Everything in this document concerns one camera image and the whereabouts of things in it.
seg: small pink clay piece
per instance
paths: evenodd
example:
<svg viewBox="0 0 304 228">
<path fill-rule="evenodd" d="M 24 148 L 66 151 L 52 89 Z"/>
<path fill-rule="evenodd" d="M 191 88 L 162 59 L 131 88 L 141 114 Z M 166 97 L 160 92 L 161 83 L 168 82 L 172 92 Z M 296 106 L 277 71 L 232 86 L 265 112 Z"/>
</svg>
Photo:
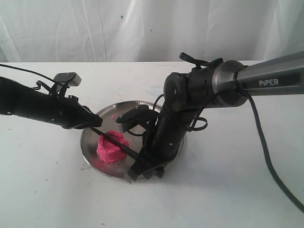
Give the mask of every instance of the small pink clay piece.
<svg viewBox="0 0 304 228">
<path fill-rule="evenodd" d="M 129 142 L 124 139 L 123 134 L 120 132 L 108 131 L 106 134 L 121 144 L 129 146 Z M 126 154 L 124 154 L 119 147 L 107 141 L 102 135 L 98 139 L 96 152 L 98 157 L 105 163 L 113 163 L 126 156 Z"/>
</svg>

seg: metal plate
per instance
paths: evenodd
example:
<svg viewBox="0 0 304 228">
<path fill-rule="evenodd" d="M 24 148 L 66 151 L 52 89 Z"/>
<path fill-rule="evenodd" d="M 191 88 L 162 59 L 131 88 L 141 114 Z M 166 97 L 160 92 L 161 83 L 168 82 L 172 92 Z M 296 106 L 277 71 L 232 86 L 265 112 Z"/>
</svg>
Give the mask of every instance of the metal plate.
<svg viewBox="0 0 304 228">
<path fill-rule="evenodd" d="M 103 124 L 101 127 L 97 128 L 100 131 L 107 132 L 109 130 L 114 130 L 120 132 L 119 126 L 116 124 L 115 119 L 119 117 L 119 115 L 122 115 L 131 109 L 135 108 L 138 105 L 148 105 L 151 109 L 153 107 L 153 103 L 145 102 L 145 101 L 126 101 L 117 103 L 111 106 L 108 106 L 104 108 L 103 110 L 99 111 L 97 114 L 103 119 Z M 155 110 L 159 112 L 161 110 L 160 106 L 156 106 Z M 136 134 L 143 133 L 144 129 L 141 126 L 136 126 L 132 129 L 132 132 Z M 133 149 L 136 152 L 139 152 L 142 147 L 142 138 L 132 136 L 129 133 L 125 132 L 124 138 L 129 141 L 129 146 L 131 149 Z M 97 149 L 97 142 L 98 142 L 99 135 L 94 133 L 91 129 L 85 128 L 82 131 L 81 134 L 81 150 L 82 154 L 87 161 L 95 170 L 99 171 L 100 173 L 115 177 L 119 179 L 126 179 L 130 181 L 130 177 L 127 175 L 127 172 L 129 168 L 133 165 L 134 160 L 126 156 L 123 159 L 116 161 L 114 163 L 105 163 L 102 160 L 99 159 L 96 149 Z M 182 140 L 178 154 L 181 152 L 181 149 L 183 147 Z"/>
</svg>

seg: white tabletop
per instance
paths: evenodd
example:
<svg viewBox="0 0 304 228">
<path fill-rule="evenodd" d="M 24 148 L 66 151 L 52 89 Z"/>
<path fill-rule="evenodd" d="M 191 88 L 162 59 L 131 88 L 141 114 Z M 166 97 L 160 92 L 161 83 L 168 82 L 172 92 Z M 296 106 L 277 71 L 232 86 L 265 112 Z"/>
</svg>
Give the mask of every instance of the white tabletop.
<svg viewBox="0 0 304 228">
<path fill-rule="evenodd" d="M 67 93 L 94 112 L 120 101 L 153 102 L 166 76 L 192 68 L 183 62 L 12 65 L 50 77 L 77 72 L 82 83 Z M 27 86 L 41 80 L 6 68 L 0 76 Z M 254 100 L 274 167 L 303 202 L 304 96 Z M 81 130 L 0 116 L 0 227 L 303 227 L 304 215 L 266 168 L 249 103 L 202 116 L 208 128 L 188 134 L 184 152 L 163 179 L 132 185 L 86 165 Z"/>
</svg>

